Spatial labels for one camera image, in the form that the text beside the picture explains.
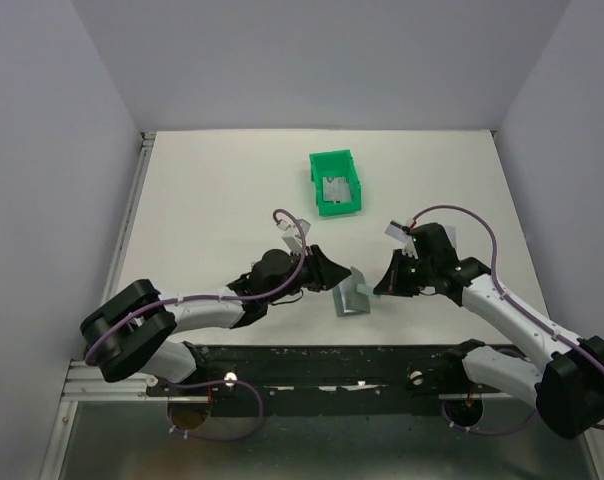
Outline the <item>green leather card holder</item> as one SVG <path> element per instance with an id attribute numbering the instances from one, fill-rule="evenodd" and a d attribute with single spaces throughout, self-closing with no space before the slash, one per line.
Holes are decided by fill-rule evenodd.
<path id="1" fill-rule="evenodd" d="M 378 298 L 373 288 L 367 284 L 364 274 L 355 267 L 350 269 L 350 275 L 331 292 L 338 318 L 369 314 L 371 300 Z"/>

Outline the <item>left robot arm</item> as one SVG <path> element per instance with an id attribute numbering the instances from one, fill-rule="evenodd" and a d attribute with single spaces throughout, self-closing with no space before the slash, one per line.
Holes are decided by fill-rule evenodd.
<path id="1" fill-rule="evenodd" d="M 350 275 L 311 245 L 301 253 L 271 249 L 249 272 L 210 293 L 164 298 L 150 280 L 136 280 L 80 324 L 85 363 L 109 383 L 145 373 L 191 395 L 202 387 L 204 372 L 190 347 L 169 340 L 172 334 L 243 328 L 286 296 L 329 291 Z"/>

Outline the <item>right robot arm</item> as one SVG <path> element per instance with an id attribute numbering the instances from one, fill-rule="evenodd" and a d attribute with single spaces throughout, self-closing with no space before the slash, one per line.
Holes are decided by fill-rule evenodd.
<path id="1" fill-rule="evenodd" d="M 487 385 L 535 408 L 558 436 L 574 439 L 604 420 L 604 340 L 585 339 L 520 304 L 494 271 L 474 257 L 461 259 L 438 223 L 391 222 L 386 235 L 402 243 L 375 286 L 377 295 L 444 296 L 488 322 L 512 342 L 512 357 L 481 341 L 449 350 L 442 379 L 451 390 Z"/>

